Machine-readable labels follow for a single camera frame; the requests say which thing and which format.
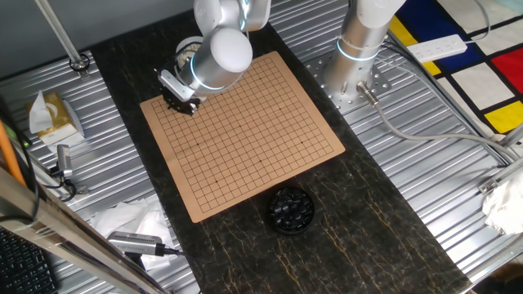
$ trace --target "black bowl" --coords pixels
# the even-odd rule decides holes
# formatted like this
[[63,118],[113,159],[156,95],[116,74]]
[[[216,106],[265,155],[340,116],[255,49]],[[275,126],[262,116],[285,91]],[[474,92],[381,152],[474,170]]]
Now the black bowl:
[[299,188],[283,188],[270,199],[268,221],[278,233],[294,236],[305,232],[314,219],[311,196]]

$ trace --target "black keyboard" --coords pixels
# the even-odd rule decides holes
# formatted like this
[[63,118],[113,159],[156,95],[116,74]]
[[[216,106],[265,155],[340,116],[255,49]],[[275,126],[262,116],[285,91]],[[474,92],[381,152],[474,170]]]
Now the black keyboard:
[[57,292],[58,282],[47,255],[38,246],[0,227],[0,293]]

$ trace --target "white power strip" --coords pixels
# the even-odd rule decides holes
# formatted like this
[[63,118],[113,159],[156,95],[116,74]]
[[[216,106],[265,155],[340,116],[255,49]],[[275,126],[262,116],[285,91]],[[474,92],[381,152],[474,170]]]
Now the white power strip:
[[410,45],[407,48],[419,62],[425,63],[464,53],[467,50],[467,44],[457,34],[454,34]]

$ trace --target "dark marble table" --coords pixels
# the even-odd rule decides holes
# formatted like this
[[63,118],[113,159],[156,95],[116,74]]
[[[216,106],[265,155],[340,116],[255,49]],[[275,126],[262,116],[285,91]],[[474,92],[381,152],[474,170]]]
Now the dark marble table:
[[[278,51],[346,152],[198,224],[191,222],[140,110],[160,95],[154,68],[199,31],[192,11],[91,48],[185,252],[207,272],[206,293],[455,293],[469,284],[358,141],[300,61],[267,25],[254,55]],[[315,201],[317,218],[285,237],[264,221],[280,186]]]

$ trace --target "orange pole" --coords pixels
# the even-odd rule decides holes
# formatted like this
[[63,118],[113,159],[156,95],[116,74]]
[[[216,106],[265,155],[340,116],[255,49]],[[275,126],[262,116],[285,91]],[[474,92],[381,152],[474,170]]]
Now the orange pole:
[[3,126],[2,122],[0,122],[0,148],[2,149],[3,156],[6,158],[7,167],[9,168],[11,175],[22,185],[27,187],[22,172],[20,171],[18,161],[16,160],[15,150],[13,150],[6,128]]

